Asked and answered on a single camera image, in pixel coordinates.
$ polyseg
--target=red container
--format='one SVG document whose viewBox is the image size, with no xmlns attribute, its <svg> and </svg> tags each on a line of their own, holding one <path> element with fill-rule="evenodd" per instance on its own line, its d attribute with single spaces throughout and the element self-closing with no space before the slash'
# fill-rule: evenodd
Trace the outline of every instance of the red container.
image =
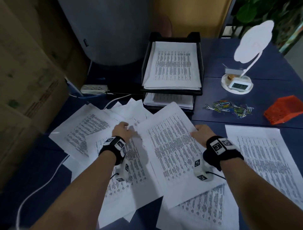
<svg viewBox="0 0 303 230">
<path fill-rule="evenodd" d="M 272 125 L 284 123 L 303 113 L 303 102 L 295 96 L 281 97 L 270 106 L 264 116 Z"/>
</svg>

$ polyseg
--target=dark blue desk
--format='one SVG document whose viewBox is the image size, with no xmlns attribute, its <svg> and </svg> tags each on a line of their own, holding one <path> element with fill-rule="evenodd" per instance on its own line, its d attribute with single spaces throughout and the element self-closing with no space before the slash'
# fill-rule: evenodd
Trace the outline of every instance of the dark blue desk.
<svg viewBox="0 0 303 230">
<path fill-rule="evenodd" d="M 240 96 L 223 90 L 220 85 L 220 78 L 223 75 L 222 73 L 224 73 L 224 67 L 221 63 L 223 62 L 229 68 L 238 67 L 237 63 L 232 61 L 233 53 L 238 44 L 238 40 L 230 39 L 203 39 L 201 43 L 204 55 L 205 79 L 203 96 L 197 97 L 192 122 L 193 124 L 207 124 L 215 133 L 222 136 L 226 136 L 224 126 L 226 123 L 270 126 L 269 122 L 263 117 L 263 112 L 278 97 L 294 94 L 303 100 L 302 82 L 298 80 L 298 76 L 294 74 L 294 71 L 285 63 L 282 55 L 271 44 L 265 49 L 262 59 L 257 62 L 262 71 L 251 70 L 250 76 L 255 79 L 255 85 L 249 94 Z M 271 75 L 271 71 L 269 71 L 267 66 L 274 67 L 275 65 L 278 65 L 276 68 L 278 71 Z M 289 77 L 284 78 L 278 73 L 285 73 Z M 125 104 L 128 99 L 119 101 Z M 202 109 L 205 103 L 211 104 L 220 99 L 232 100 L 235 103 L 247 103 L 249 106 L 254 107 L 255 110 L 253 115 L 237 119 L 230 114 L 220 114 Z M 100 96 L 91 98 L 89 101 L 98 108 L 103 109 L 110 99 Z M 54 119 L 48 132 L 60 125 L 84 104 L 85 100 L 70 97 Z M 303 155 L 300 152 L 300 142 L 303 136 L 303 117 L 298 116 L 285 124 L 279 125 L 279 127 L 300 172 L 303 173 Z M 65 155 L 47 135 L 37 140 L 35 148 L 30 152 L 27 160 L 24 161 L 19 171 L 8 183 L 5 192 L 0 196 L 0 227 L 14 225 L 21 201 L 49 180 Z M 61 166 L 51 183 L 25 203 L 21 214 L 21 226 L 31 226 L 68 186 L 70 179 L 71 172 Z M 161 202 L 162 198 L 137 210 L 130 223 L 124 219 L 119 219 L 103 229 L 155 229 Z M 247 229 L 241 215 L 239 223 L 241 230 Z"/>
</svg>

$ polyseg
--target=electrical socket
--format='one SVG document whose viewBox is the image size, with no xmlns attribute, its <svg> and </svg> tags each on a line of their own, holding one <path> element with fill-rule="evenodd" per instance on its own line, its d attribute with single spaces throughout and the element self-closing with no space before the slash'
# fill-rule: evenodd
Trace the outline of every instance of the electrical socket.
<svg viewBox="0 0 303 230">
<path fill-rule="evenodd" d="M 107 93 L 107 85 L 83 85 L 80 89 L 83 94 L 101 94 Z"/>
</svg>

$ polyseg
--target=forearm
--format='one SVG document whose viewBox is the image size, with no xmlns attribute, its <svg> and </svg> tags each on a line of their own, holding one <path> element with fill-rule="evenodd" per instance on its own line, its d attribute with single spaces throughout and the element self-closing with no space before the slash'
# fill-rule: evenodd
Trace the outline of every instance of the forearm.
<svg viewBox="0 0 303 230">
<path fill-rule="evenodd" d="M 115 155 L 104 151 L 62 192 L 31 230 L 95 229 L 115 162 Z"/>
<path fill-rule="evenodd" d="M 303 229 L 303 212 L 243 160 L 221 161 L 231 192 L 251 229 Z"/>
</svg>

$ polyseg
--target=yellow wall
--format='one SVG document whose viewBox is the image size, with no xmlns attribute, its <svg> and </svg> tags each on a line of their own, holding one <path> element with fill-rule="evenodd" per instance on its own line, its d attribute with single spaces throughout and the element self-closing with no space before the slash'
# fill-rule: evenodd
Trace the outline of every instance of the yellow wall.
<svg viewBox="0 0 303 230">
<path fill-rule="evenodd" d="M 155 0 L 155 7 L 169 17 L 174 37 L 198 31 L 201 37 L 218 37 L 231 0 Z"/>
</svg>

